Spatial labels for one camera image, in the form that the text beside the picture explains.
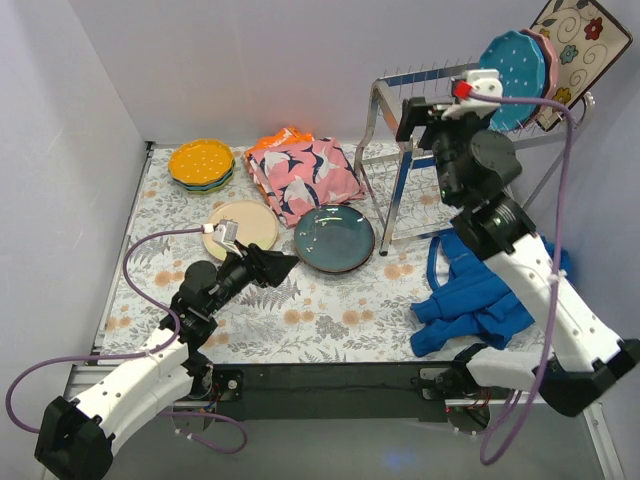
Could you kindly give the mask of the cream rimmed plate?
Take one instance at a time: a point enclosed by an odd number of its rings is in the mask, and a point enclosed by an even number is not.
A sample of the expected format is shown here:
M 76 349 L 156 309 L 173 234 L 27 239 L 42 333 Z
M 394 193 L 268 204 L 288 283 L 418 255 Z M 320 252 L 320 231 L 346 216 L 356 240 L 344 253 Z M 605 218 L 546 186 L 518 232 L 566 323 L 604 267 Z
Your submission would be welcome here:
M 279 222 L 264 203 L 243 199 L 221 204 L 213 210 L 208 222 L 218 224 L 220 220 L 238 224 L 236 239 L 245 246 L 255 243 L 261 249 L 269 250 L 276 243 Z

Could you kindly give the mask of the green polka dot plate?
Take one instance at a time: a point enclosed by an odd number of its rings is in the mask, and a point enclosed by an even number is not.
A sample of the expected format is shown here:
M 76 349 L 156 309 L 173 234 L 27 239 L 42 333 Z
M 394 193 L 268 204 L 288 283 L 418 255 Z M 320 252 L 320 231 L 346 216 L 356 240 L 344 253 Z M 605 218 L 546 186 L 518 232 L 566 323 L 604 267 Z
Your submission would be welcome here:
M 233 176 L 229 175 L 221 179 L 219 182 L 214 182 L 212 184 L 202 185 L 202 186 L 187 185 L 179 182 L 178 180 L 175 180 L 174 183 L 179 187 L 183 188 L 184 190 L 186 190 L 190 194 L 205 195 L 205 194 L 209 194 L 209 193 L 221 190 L 222 188 L 224 188 L 226 185 L 230 183 L 232 178 Z

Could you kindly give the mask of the blue polka dot plate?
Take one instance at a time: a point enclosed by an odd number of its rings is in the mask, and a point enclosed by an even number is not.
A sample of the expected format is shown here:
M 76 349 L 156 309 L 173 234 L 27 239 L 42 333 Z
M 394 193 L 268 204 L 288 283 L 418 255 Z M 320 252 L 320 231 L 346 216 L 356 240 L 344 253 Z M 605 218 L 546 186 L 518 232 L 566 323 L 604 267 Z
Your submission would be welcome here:
M 177 179 L 174 179 L 173 182 L 176 183 L 178 186 L 185 188 L 187 191 L 204 192 L 204 191 L 215 190 L 215 189 L 223 187 L 224 185 L 226 185 L 231 180 L 231 178 L 233 177 L 233 174 L 234 174 L 234 170 L 230 169 L 219 180 L 211 182 L 209 184 L 205 184 L 205 185 L 186 184 L 186 183 L 181 182 L 181 181 L 179 181 Z

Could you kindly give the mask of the light blue plate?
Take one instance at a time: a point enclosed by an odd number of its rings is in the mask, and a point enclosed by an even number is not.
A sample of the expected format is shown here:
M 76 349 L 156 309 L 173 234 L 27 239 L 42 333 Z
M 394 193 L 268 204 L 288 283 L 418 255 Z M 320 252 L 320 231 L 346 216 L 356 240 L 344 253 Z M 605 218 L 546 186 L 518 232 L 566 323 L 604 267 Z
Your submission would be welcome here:
M 480 56 L 482 69 L 496 69 L 504 97 L 542 97 L 546 81 L 544 55 L 529 35 L 510 30 L 495 37 Z M 523 126 L 537 108 L 534 104 L 505 104 L 491 119 L 491 128 L 509 132 Z

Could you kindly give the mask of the pink plate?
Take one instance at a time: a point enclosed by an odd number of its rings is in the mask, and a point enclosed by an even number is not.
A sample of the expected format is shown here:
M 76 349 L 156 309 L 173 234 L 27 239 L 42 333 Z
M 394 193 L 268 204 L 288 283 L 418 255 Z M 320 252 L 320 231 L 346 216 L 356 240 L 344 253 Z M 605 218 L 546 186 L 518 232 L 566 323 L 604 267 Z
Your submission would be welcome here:
M 546 79 L 543 88 L 543 98 L 549 100 L 556 91 L 559 77 L 559 60 L 555 48 L 551 40 L 539 32 L 525 28 L 520 30 L 520 33 L 533 38 L 544 56 Z

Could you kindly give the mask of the yellow polka dot plate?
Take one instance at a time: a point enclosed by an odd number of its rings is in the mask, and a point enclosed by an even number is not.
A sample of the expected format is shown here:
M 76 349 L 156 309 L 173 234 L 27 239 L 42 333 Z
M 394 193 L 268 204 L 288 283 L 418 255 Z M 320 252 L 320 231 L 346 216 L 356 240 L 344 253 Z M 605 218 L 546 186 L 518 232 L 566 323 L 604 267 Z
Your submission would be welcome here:
M 222 179 L 234 167 L 229 146 L 215 139 L 198 139 L 176 149 L 168 162 L 171 177 L 181 183 L 204 186 Z

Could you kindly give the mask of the square floral plate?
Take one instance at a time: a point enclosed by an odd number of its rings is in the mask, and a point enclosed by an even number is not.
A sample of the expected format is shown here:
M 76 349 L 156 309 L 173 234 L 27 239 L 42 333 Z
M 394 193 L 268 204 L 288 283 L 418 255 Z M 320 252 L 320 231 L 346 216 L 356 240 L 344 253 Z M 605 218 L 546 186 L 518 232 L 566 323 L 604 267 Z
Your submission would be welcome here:
M 549 1 L 531 26 L 553 45 L 558 80 L 551 99 L 573 107 L 633 42 L 600 1 Z

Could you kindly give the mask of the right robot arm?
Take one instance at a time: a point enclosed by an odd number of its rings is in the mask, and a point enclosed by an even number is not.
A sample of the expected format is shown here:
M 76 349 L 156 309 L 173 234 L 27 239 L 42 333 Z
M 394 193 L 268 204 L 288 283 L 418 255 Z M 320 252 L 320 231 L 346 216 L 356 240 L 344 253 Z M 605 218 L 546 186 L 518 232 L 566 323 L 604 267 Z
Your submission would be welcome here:
M 553 265 L 541 236 L 505 191 L 522 171 L 513 142 L 489 127 L 497 104 L 470 100 L 404 101 L 399 142 L 433 154 L 441 196 L 459 209 L 451 224 L 462 243 L 515 295 L 545 331 L 540 354 L 474 344 L 426 383 L 440 394 L 475 397 L 486 387 L 538 393 L 556 412 L 575 417 L 639 363 L 639 342 L 604 325 Z

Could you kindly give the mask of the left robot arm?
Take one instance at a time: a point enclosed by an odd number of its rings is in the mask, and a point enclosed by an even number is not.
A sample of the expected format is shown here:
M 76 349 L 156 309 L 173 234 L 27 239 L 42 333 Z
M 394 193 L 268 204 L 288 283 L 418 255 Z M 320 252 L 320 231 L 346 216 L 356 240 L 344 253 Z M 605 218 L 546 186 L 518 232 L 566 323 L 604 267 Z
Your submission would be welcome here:
M 277 287 L 298 258 L 251 244 L 221 266 L 191 264 L 168 314 L 143 343 L 97 384 L 45 409 L 35 458 L 59 479 L 101 479 L 124 443 L 174 401 L 205 398 L 213 365 L 200 347 L 217 327 L 215 314 L 245 287 Z

